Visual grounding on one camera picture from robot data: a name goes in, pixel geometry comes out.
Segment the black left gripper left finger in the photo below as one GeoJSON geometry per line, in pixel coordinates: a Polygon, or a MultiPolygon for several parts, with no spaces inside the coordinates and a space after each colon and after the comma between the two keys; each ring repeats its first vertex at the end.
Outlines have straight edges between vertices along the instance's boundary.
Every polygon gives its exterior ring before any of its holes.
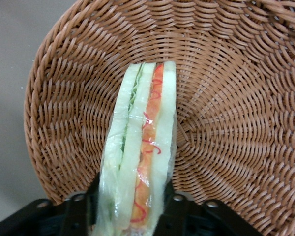
{"type": "Polygon", "coordinates": [[[60,234],[62,236],[89,236],[97,220],[97,205],[100,174],[89,188],[74,193],[66,201],[65,217],[60,234]]]}

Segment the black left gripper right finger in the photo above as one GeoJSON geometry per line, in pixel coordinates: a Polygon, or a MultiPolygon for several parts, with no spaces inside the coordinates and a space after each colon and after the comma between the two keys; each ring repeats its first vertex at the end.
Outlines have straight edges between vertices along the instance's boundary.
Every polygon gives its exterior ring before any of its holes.
{"type": "Polygon", "coordinates": [[[198,227],[191,217],[194,203],[191,194],[175,191],[169,181],[164,191],[164,211],[157,222],[158,236],[198,236],[198,227]]]}

